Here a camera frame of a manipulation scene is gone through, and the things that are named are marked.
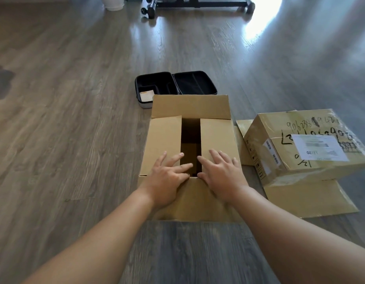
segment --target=open cardboard box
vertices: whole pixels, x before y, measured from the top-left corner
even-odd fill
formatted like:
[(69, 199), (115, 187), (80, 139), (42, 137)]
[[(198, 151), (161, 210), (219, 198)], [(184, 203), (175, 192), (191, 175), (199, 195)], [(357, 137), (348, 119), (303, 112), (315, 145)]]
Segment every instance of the open cardboard box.
[(365, 146), (332, 110), (258, 114), (237, 124), (269, 201), (301, 218), (358, 211), (336, 179), (365, 168)]
[(197, 177), (202, 155), (212, 160), (209, 149), (221, 150), (239, 159), (227, 95), (155, 95), (138, 185), (167, 151), (169, 157), (184, 152), (183, 163), (193, 163), (191, 177), (177, 192), (176, 200), (152, 216), (154, 220), (242, 221)]

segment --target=hand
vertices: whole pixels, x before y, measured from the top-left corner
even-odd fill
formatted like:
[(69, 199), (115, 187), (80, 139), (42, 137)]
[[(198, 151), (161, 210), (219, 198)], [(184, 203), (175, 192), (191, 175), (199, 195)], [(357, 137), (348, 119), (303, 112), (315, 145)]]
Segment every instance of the hand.
[(225, 202), (232, 203), (238, 190), (248, 186), (241, 165), (236, 158), (231, 158), (224, 152), (209, 150), (214, 163), (198, 156), (199, 162), (205, 168), (206, 173), (199, 172), (197, 176), (203, 179), (209, 188)]
[(192, 163), (173, 166), (184, 154), (181, 152), (171, 157), (162, 165), (166, 157), (166, 151), (156, 160), (151, 172), (146, 176), (138, 190), (149, 196), (153, 202), (153, 208), (161, 208), (170, 204), (176, 198), (177, 188), (189, 178), (189, 174), (183, 173), (193, 167)]

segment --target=forearm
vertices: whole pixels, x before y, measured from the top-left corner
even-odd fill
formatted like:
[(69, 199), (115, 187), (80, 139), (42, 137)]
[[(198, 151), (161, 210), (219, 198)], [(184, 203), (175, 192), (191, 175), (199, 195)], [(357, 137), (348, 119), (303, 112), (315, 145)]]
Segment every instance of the forearm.
[(251, 188), (239, 190), (232, 205), (281, 282), (365, 282), (364, 248), (293, 216)]
[(152, 205), (146, 195), (133, 192), (83, 237), (39, 268), (25, 284), (117, 284)]

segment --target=person's left arm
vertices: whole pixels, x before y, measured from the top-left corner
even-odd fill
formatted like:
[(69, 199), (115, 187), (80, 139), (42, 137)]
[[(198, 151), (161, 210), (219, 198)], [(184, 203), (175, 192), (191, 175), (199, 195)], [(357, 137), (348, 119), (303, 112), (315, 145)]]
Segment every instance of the person's left arm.
[(41, 266), (23, 284), (117, 284), (142, 224), (154, 209), (175, 200), (178, 186), (189, 178), (189, 174), (183, 172), (193, 164), (173, 167), (183, 156), (183, 153), (177, 154), (163, 165), (164, 152), (141, 186), (119, 207)]

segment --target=person's left hand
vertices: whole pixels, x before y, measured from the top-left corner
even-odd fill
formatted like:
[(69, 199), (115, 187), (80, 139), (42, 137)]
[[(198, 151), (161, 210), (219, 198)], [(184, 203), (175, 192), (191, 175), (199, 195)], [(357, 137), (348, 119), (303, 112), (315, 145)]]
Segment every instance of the person's left hand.
[(183, 173), (193, 167), (192, 163), (173, 166), (184, 156), (184, 153), (171, 157), (164, 165), (166, 151), (156, 160), (151, 172), (146, 176), (138, 190), (149, 196), (154, 208), (161, 208), (170, 204), (176, 198), (177, 188), (189, 178), (189, 174)]

